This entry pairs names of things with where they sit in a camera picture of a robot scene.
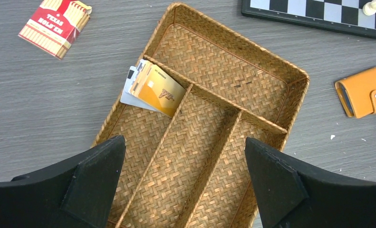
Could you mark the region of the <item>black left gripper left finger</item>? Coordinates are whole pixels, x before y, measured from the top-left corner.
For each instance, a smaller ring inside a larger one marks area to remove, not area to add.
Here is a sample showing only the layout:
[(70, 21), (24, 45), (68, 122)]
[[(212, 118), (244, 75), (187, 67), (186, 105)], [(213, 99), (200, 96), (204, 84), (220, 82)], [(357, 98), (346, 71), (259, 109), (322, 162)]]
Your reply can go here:
[(104, 228), (122, 170), (121, 135), (0, 182), (0, 228)]

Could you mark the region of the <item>orange leather card holder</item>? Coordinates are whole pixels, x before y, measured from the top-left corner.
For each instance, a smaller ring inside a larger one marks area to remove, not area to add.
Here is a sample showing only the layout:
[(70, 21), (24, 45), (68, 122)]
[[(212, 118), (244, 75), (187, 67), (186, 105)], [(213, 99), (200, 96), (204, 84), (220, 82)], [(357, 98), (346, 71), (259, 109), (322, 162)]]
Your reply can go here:
[(338, 80), (334, 86), (348, 117), (376, 114), (376, 67)]

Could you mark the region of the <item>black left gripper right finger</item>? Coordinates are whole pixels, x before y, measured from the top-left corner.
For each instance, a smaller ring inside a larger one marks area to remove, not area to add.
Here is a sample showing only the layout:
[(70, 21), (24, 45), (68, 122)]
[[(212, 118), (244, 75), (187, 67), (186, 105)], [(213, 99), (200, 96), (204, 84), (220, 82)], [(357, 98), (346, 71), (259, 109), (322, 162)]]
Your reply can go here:
[(265, 228), (376, 228), (376, 182), (321, 169), (250, 137), (245, 157)]

